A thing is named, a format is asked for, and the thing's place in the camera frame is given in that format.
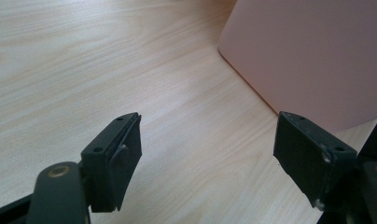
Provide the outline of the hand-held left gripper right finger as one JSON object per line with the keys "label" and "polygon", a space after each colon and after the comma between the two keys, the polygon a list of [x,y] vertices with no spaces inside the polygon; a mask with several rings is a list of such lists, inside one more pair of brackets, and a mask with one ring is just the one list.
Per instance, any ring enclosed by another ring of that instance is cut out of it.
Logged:
{"label": "hand-held left gripper right finger", "polygon": [[342,207],[342,181],[356,166],[356,151],[309,119],[280,112],[273,156],[311,206]]}

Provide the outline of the pink plastic box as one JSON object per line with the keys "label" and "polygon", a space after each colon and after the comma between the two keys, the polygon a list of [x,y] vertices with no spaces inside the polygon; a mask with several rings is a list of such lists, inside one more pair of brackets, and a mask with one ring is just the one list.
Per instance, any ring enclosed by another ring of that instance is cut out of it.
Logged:
{"label": "pink plastic box", "polygon": [[219,51],[275,112],[377,119],[377,0],[237,0]]}

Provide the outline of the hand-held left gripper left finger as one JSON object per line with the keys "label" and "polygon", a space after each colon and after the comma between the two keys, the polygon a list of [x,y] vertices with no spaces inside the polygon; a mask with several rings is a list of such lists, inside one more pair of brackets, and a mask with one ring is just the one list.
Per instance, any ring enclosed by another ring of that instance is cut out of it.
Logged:
{"label": "hand-held left gripper left finger", "polygon": [[113,119],[81,152],[86,199],[93,213],[120,210],[142,156],[141,116]]}

